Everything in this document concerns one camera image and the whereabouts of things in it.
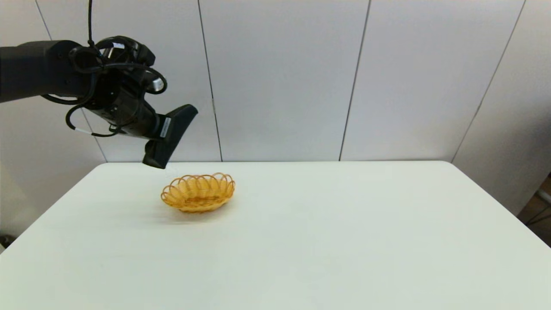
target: wall panel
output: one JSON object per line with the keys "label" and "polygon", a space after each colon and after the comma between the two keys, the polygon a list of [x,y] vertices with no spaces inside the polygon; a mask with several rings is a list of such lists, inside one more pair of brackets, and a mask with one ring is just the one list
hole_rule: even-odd
{"label": "wall panel", "polygon": [[522,0],[372,0],[343,160],[451,161]]}
{"label": "wall panel", "polygon": [[338,160],[368,1],[200,2],[223,160]]}
{"label": "wall panel", "polygon": [[453,164],[513,214],[551,171],[551,2],[526,1]]}

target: white label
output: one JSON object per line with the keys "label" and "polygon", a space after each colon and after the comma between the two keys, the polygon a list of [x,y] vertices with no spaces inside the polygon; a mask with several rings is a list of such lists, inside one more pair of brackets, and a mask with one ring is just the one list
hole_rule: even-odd
{"label": "white label", "polygon": [[170,125],[170,119],[167,117],[165,119],[165,124],[163,125],[163,129],[161,129],[161,138],[166,137],[166,132],[169,130]]}

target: white wall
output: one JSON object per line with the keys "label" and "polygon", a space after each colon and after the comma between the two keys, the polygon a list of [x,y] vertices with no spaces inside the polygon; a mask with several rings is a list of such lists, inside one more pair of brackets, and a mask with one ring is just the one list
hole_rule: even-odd
{"label": "white wall", "polygon": [[551,2],[526,1],[453,164],[517,214],[551,171]]}
{"label": "white wall", "polygon": [[[0,0],[0,46],[49,40],[34,0]],[[68,107],[42,98],[0,104],[0,229],[19,235],[105,162],[96,140],[70,130]],[[88,127],[81,112],[75,124]]]}
{"label": "white wall", "polygon": [[[38,4],[53,40],[87,45],[88,1],[39,0]],[[199,110],[171,160],[220,161],[197,0],[95,0],[92,21],[94,41],[124,35],[155,54],[154,68],[168,80],[165,93],[145,98],[157,113],[184,104]],[[85,113],[94,131],[107,131],[104,120]],[[119,162],[141,161],[146,140],[115,136],[98,142],[108,161]]]}
{"label": "white wall", "polygon": [[[0,4],[0,45],[48,39],[33,0]],[[54,40],[86,43],[87,1],[38,4]],[[338,160],[341,151],[343,160],[451,161],[523,0],[368,4],[96,0],[93,31],[96,41],[127,35],[156,54],[169,80],[166,93],[147,97],[158,112],[199,109],[173,161],[219,161],[220,152],[226,161]],[[551,169],[548,20],[548,2],[527,2],[454,160],[513,212]],[[66,110],[40,98],[0,106],[0,215],[15,233],[105,161],[101,150],[108,161],[143,157],[145,140],[135,138],[98,139],[100,150],[66,128]],[[75,122],[87,126],[81,113]]]}
{"label": "white wall", "polygon": [[343,160],[451,161],[523,0],[372,0]]}
{"label": "white wall", "polygon": [[223,160],[338,160],[367,7],[201,0]]}

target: woven basket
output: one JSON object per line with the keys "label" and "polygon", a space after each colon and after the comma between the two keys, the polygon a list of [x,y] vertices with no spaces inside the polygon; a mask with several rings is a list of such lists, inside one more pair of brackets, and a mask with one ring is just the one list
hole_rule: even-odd
{"label": "woven basket", "polygon": [[208,212],[228,202],[234,189],[235,181],[229,174],[184,175],[163,189],[161,199],[182,212]]}

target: oval basket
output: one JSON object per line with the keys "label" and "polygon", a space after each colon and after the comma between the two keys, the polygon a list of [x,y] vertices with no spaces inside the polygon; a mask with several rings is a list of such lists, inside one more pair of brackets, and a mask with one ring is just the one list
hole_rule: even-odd
{"label": "oval basket", "polygon": [[182,212],[208,212],[228,202],[234,189],[235,181],[229,174],[184,175],[163,189],[161,199]]}

